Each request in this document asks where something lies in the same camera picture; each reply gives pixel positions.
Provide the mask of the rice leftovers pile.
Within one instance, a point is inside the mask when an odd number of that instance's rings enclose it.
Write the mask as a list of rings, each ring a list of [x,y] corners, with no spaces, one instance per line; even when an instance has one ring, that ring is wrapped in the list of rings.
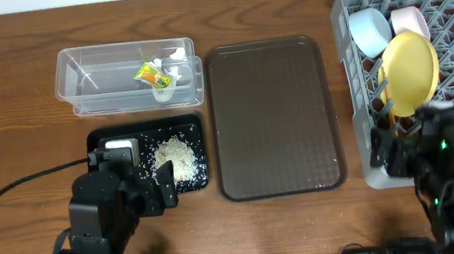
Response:
[[[146,167],[153,178],[155,171],[168,161],[173,166],[173,180],[175,184],[191,183],[196,180],[206,179],[206,173],[201,164],[201,158],[197,157],[188,141],[182,141],[178,137],[171,136],[157,144],[149,145],[149,151],[145,154],[144,168]]]

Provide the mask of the wooden chopstick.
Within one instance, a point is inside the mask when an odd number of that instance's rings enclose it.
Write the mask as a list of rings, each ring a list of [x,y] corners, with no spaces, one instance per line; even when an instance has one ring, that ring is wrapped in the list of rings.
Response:
[[[394,103],[388,98],[387,107],[389,107],[388,111],[388,118],[390,124],[390,130],[393,132],[394,136],[398,136],[398,132],[396,131],[396,122],[393,110]]]
[[[389,102],[389,89],[388,89],[387,75],[385,72],[385,68],[383,66],[381,66],[381,68],[380,68],[380,76],[382,78],[382,85],[383,85],[383,91],[382,91],[383,103],[387,104]]]

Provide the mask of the yellow plate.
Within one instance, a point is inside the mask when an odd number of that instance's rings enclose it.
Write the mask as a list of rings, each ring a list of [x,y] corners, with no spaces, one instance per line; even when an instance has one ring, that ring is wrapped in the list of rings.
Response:
[[[391,110],[398,117],[413,115],[416,109],[435,95],[438,85],[439,64],[433,44],[420,34],[405,31],[398,34],[384,49],[377,82],[387,80],[382,102],[391,101]]]

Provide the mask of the green snack wrapper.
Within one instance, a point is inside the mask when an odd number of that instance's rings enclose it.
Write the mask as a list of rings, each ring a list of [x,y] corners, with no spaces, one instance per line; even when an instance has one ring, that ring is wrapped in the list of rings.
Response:
[[[140,67],[134,74],[134,79],[149,84],[154,89],[164,89],[172,83],[171,76],[166,75],[149,62]]]

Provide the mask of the light blue bowl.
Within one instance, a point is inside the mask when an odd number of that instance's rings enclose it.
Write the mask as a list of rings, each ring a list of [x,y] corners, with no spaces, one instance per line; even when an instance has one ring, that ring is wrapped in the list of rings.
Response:
[[[377,9],[362,9],[349,16],[349,28],[353,41],[367,57],[381,54],[392,40],[387,19]]]

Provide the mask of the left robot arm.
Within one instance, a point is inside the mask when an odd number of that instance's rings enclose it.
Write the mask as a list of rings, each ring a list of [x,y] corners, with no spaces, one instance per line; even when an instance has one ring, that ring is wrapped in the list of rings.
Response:
[[[142,218],[160,216],[178,204],[173,165],[165,162],[157,179],[133,170],[96,170],[78,177],[69,203],[71,225],[53,254],[124,254]]]

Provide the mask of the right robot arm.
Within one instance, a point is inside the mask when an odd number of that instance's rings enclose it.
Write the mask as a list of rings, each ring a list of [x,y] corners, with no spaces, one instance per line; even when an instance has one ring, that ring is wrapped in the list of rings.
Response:
[[[454,106],[417,109],[418,136],[370,130],[370,166],[414,180],[414,193],[430,221],[435,244],[428,254],[454,254]]]

